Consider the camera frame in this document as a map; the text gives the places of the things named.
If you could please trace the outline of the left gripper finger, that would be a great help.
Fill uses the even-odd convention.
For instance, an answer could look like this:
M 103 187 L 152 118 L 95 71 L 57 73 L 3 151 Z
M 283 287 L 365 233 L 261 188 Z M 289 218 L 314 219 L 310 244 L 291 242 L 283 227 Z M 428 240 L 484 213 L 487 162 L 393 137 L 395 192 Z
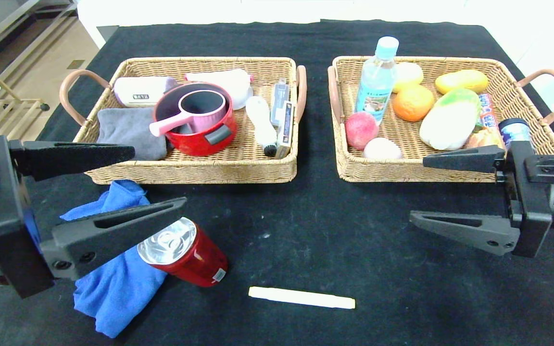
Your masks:
M 136 156 L 133 146 L 117 144 L 13 140 L 9 147 L 17 169 L 35 181 L 85 173 Z
M 40 243 L 55 278 L 79 280 L 177 220 L 177 199 L 64 222 Z

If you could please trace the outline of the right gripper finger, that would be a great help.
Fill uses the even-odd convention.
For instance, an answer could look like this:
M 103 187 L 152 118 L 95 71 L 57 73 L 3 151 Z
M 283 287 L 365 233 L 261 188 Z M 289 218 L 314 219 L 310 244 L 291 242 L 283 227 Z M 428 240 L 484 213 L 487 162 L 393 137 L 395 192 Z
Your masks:
M 435 169 L 494 173 L 495 162 L 502 161 L 504 157 L 505 149 L 490 145 L 428 155 L 422 159 L 422 164 Z
M 519 228 L 498 215 L 412 210 L 409 221 L 420 229 L 497 256 L 512 252 L 520 237 Z

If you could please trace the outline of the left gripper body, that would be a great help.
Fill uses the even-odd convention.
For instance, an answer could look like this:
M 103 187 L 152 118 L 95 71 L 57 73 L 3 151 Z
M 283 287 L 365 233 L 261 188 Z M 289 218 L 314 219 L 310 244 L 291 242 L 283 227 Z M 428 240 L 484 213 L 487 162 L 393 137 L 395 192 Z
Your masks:
M 0 285 L 21 298 L 53 287 L 54 277 L 39 248 L 40 237 L 24 176 L 32 175 L 19 140 L 0 136 Z

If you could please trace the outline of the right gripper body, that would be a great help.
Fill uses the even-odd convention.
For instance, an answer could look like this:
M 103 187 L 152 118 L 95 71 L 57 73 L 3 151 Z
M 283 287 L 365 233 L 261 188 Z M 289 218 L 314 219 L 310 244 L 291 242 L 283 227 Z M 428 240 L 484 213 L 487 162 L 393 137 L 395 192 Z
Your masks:
M 534 258 L 554 229 L 554 155 L 537 155 L 530 141 L 512 141 L 501 173 L 509 218 L 520 230 L 513 254 Z

